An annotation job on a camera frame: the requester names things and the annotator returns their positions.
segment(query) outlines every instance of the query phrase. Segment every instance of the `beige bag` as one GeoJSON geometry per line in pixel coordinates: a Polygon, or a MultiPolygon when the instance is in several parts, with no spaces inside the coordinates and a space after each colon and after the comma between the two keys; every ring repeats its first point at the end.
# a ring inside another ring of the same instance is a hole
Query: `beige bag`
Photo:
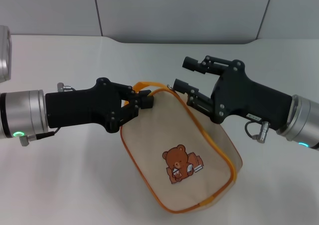
{"type": "Polygon", "coordinates": [[[212,206],[234,184],[242,160],[223,128],[159,83],[152,109],[123,125],[121,138],[159,204],[171,213],[212,206]]]}

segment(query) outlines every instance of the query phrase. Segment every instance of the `brown teddy bear print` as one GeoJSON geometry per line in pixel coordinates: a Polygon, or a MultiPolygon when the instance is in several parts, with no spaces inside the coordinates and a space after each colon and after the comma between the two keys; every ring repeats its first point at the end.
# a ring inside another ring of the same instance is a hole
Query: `brown teddy bear print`
{"type": "Polygon", "coordinates": [[[166,171],[172,184],[186,179],[204,166],[200,156],[196,156],[194,152],[187,154],[182,144],[165,151],[162,157],[168,165],[166,171]]]}

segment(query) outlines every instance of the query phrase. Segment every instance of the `cartoon bear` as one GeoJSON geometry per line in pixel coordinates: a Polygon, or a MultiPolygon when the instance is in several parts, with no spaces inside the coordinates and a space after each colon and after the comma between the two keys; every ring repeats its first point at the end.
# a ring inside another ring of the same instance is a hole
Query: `cartoon bear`
{"type": "Polygon", "coordinates": [[[184,145],[180,144],[169,151],[165,151],[162,157],[168,165],[166,171],[172,184],[180,182],[194,173],[192,164],[188,162],[188,154],[184,145]]]}

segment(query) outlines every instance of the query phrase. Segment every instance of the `table surface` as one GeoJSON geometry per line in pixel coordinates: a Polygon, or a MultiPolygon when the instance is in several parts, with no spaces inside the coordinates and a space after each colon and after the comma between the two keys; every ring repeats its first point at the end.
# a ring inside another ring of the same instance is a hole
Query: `table surface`
{"type": "MultiPolygon", "coordinates": [[[[105,37],[12,37],[12,79],[1,92],[43,89],[64,82],[76,89],[99,77],[133,85],[173,84],[175,78],[210,95],[217,76],[183,69],[185,56],[205,55],[246,64],[252,80],[319,102],[319,40],[260,39],[245,45],[123,44],[105,37]]],[[[62,128],[21,147],[0,146],[0,223],[10,225],[317,225],[319,153],[274,131],[261,145],[244,131],[247,120],[222,124],[242,156],[236,184],[213,207],[173,215],[157,204],[120,135],[96,124],[62,128]]],[[[252,133],[259,131],[251,125],[252,133]]]]}

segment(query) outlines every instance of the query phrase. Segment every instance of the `gray wall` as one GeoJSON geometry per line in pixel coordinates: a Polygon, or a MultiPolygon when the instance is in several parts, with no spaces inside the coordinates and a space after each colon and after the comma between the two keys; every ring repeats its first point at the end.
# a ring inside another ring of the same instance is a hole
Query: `gray wall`
{"type": "Polygon", "coordinates": [[[0,24],[13,34],[247,43],[319,38],[318,8],[319,0],[0,0],[0,24]]]}

